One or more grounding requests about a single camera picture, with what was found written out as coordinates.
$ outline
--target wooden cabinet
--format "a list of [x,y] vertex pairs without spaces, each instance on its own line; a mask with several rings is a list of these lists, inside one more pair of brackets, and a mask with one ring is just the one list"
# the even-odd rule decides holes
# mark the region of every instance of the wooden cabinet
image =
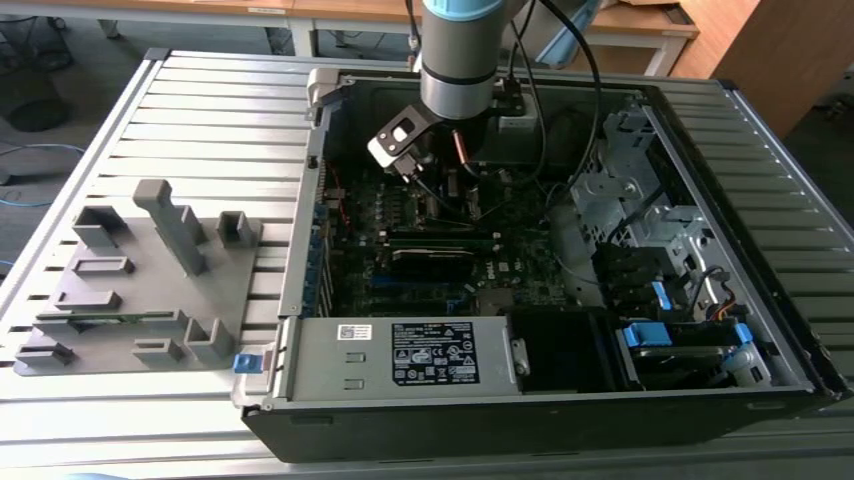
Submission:
[[700,34],[671,76],[732,80],[783,137],[854,61],[854,1],[680,2]]

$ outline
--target power supply label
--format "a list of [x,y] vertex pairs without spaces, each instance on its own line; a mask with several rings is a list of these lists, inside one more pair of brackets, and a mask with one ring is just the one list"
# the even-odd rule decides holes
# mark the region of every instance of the power supply label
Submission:
[[392,323],[390,343],[397,385],[480,383],[471,322]]

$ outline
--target motherboard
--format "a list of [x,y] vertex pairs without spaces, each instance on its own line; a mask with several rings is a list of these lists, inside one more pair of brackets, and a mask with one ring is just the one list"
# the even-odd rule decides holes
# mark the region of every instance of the motherboard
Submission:
[[544,192],[467,185],[460,175],[444,172],[437,189],[456,217],[366,159],[326,162],[333,316],[488,316],[572,303],[537,222]]

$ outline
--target slotted metal surface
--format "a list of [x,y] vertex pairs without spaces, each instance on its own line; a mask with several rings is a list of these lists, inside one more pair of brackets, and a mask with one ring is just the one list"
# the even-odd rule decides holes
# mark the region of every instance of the slotted metal surface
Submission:
[[[0,466],[54,465],[42,473],[130,478],[378,478],[851,455],[854,406],[843,403],[808,418],[752,426],[701,446],[564,457],[286,465],[238,420],[226,371],[25,379],[12,373],[14,350],[61,274],[54,269],[74,248],[74,213],[82,205],[109,204],[122,215],[141,216],[129,192],[145,177],[166,178],[174,203],[190,205],[198,217],[244,210],[264,221],[240,340],[257,344],[272,339],[305,159],[308,72],[317,66],[401,69],[393,63],[341,63],[194,52],[172,52],[164,62],[144,62],[0,289]],[[843,374],[854,377],[851,236],[737,94],[704,81],[607,81],[661,88],[797,308]]]

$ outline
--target light blue robot joint cap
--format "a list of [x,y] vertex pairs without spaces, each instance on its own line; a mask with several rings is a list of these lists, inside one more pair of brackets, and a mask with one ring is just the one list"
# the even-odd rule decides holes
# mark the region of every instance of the light blue robot joint cap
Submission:
[[485,17],[504,0],[424,0],[424,8],[451,22],[469,22]]

